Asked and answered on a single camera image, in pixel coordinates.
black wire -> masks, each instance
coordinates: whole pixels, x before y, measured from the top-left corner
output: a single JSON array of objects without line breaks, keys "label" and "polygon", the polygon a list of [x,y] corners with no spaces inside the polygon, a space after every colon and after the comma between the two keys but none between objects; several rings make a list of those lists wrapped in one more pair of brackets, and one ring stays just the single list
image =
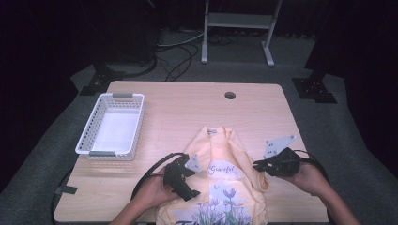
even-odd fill
[{"label": "black wire", "polygon": [[319,161],[318,159],[316,159],[316,157],[315,157],[313,154],[311,154],[311,153],[309,153],[309,152],[306,152],[306,151],[303,151],[303,150],[293,150],[293,152],[302,152],[302,153],[305,153],[305,154],[307,154],[310,158],[313,158],[313,159],[315,159],[316,161]]},{"label": "black wire", "polygon": [[[184,47],[183,47],[184,45],[193,47],[194,50],[195,50],[195,52],[194,52],[194,53],[191,53],[190,50],[188,50],[187,48],[184,48]],[[161,65],[161,66],[166,70],[166,72],[167,72],[167,77],[166,77],[166,79],[165,79],[166,82],[169,81],[170,78],[171,78],[171,80],[170,80],[171,82],[175,82],[178,78],[180,78],[180,77],[188,70],[188,68],[191,66],[191,62],[192,62],[193,57],[194,57],[196,54],[199,53],[199,48],[198,48],[197,46],[193,45],[193,44],[182,44],[182,45],[177,45],[177,46],[174,46],[174,47],[166,47],[166,48],[164,48],[164,49],[158,50],[158,53],[164,52],[164,51],[168,51],[168,50],[172,50],[172,49],[181,49],[181,50],[183,50],[184,52],[186,52],[189,56],[188,56],[188,58],[186,58],[185,60],[183,60],[181,63],[179,63],[178,65],[176,65],[175,67],[173,67],[173,69],[172,69],[171,71],[168,71],[167,68],[166,68],[161,62],[165,62],[166,65],[167,65],[168,67],[170,67],[169,63],[168,63],[165,59],[162,59],[162,58],[160,58],[160,57],[157,56],[158,59],[161,60],[160,65]],[[180,67],[181,67],[184,63],[186,63],[186,62],[189,62],[188,65],[184,68],[184,70],[180,71]],[[176,76],[173,76],[172,74],[173,74],[176,70],[177,70],[177,75],[176,75]]]},{"label": "black wire", "polygon": [[290,162],[300,162],[299,159],[290,159],[290,160],[283,160],[282,163],[290,163]]},{"label": "black wire", "polygon": [[149,68],[147,68],[141,72],[137,72],[137,73],[124,73],[122,76],[126,77],[126,78],[134,78],[134,77],[142,76],[142,75],[147,74],[150,71],[154,70],[156,68],[157,64],[158,64],[158,58],[156,55],[154,55],[152,57],[152,65]]},{"label": "black wire", "polygon": [[193,36],[193,37],[190,37],[189,39],[180,41],[179,43],[176,43],[176,44],[163,44],[164,37],[163,37],[163,35],[161,35],[161,37],[160,37],[161,40],[158,41],[159,42],[158,47],[161,47],[161,48],[175,47],[175,46],[180,46],[180,45],[189,44],[189,43],[196,43],[196,42],[201,43],[203,41],[202,39],[200,39],[200,37],[202,37],[204,34],[203,32],[194,32],[194,31],[192,31],[192,32],[174,31],[174,32],[185,34],[187,36]]},{"label": "black wire", "polygon": [[60,188],[62,186],[62,183],[64,183],[65,179],[67,178],[68,175],[70,175],[70,173],[73,171],[73,167],[68,170],[68,172],[64,175],[64,177],[62,177],[61,181],[58,183],[58,186],[56,187],[56,189],[54,190],[53,193],[53,198],[51,201],[51,210],[50,210],[50,214],[51,214],[51,221],[52,224],[55,224],[55,218],[54,218],[54,204],[55,204],[55,197],[56,197],[56,191],[58,190],[58,188]]},{"label": "black wire", "polygon": [[185,35],[188,35],[188,36],[194,36],[194,37],[196,37],[196,36],[198,36],[198,35],[203,33],[201,30],[198,30],[198,31],[195,31],[195,30],[192,30],[192,31],[177,30],[176,32],[177,33],[181,33],[181,34],[185,34]]},{"label": "black wire", "polygon": [[134,190],[131,193],[131,200],[135,197],[135,195],[137,194],[138,190],[140,189],[141,185],[144,183],[144,181],[150,177],[152,175],[152,173],[158,168],[160,167],[161,164],[163,164],[165,161],[167,161],[170,158],[173,158],[175,156],[185,156],[186,154],[184,153],[171,153],[169,155],[167,155],[166,157],[162,158],[161,160],[159,160],[157,163],[155,163],[155,165],[153,165],[151,168],[149,168],[149,170],[144,174],[143,177],[141,177],[141,179],[138,181],[137,185],[135,185]]},{"label": "black wire", "polygon": [[155,177],[155,176],[164,177],[164,174],[150,174],[149,176],[150,177]]},{"label": "black wire", "polygon": [[218,35],[209,36],[208,43],[217,46],[227,46],[235,44],[239,41],[237,36],[226,35],[224,31],[221,31]]}]

metal bracket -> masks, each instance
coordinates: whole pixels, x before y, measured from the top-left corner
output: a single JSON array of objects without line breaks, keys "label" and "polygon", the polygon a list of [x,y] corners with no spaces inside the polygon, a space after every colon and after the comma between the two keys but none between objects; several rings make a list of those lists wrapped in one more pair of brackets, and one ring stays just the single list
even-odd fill
[{"label": "metal bracket", "polygon": [[292,134],[288,137],[282,137],[267,141],[266,152],[264,153],[264,159],[275,157],[276,155],[280,154],[296,138],[297,138],[296,135]]},{"label": "metal bracket", "polygon": [[202,171],[202,170],[200,169],[200,167],[199,167],[198,155],[197,155],[197,154],[195,154],[193,157],[191,157],[190,160],[188,160],[188,161],[185,163],[184,166],[185,166],[185,168],[187,168],[188,170],[193,171],[193,172],[196,172],[196,173],[199,173],[199,172]]},{"label": "metal bracket", "polygon": [[309,78],[292,78],[301,99],[314,99],[316,103],[337,103],[333,94],[322,83],[326,73],[315,70]]}]

person's arm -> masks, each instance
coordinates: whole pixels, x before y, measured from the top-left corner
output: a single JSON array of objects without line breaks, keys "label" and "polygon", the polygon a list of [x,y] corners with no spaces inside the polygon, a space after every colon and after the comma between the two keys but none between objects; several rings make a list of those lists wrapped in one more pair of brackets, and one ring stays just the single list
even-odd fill
[{"label": "person's arm", "polygon": [[336,224],[360,224],[343,199],[314,165],[301,163],[298,173],[292,177],[281,178],[291,182],[301,190],[317,196],[327,207]]},{"label": "person's arm", "polygon": [[177,194],[163,185],[163,174],[164,168],[147,178],[135,197],[126,204],[111,224],[133,224],[144,211],[178,198]]}]

white plastic basket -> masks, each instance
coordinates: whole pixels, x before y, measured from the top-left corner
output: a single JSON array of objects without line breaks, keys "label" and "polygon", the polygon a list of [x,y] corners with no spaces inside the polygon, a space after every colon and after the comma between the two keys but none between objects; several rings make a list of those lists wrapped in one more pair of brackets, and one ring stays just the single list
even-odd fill
[{"label": "white plastic basket", "polygon": [[101,94],[76,145],[96,160],[133,160],[144,116],[144,95]]}]

basket handle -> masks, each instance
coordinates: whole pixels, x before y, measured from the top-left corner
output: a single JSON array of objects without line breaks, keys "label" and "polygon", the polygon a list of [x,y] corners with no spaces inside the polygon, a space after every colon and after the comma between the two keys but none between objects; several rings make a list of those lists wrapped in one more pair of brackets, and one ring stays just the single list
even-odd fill
[{"label": "basket handle", "polygon": [[133,94],[122,94],[122,93],[113,93],[113,98],[132,98]]},{"label": "basket handle", "polygon": [[91,157],[115,157],[116,156],[116,152],[106,152],[106,151],[90,151],[88,153],[89,156]]}]

